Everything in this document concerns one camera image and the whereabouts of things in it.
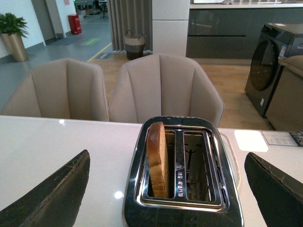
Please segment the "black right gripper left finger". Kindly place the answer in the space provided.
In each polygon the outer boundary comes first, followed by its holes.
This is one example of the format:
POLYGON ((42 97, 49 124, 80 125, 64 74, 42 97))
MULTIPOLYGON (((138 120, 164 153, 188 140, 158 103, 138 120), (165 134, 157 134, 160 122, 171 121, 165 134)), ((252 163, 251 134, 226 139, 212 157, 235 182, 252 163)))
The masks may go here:
POLYGON ((72 227, 87 187, 90 155, 83 150, 0 212, 2 227, 72 227))

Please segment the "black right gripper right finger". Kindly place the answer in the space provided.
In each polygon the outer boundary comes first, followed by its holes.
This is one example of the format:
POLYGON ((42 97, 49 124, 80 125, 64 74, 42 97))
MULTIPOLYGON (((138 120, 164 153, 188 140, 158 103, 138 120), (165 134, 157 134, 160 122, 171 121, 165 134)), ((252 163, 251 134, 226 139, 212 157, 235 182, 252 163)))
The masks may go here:
POLYGON ((250 189, 268 227, 303 225, 303 184, 250 152, 244 168, 250 189))

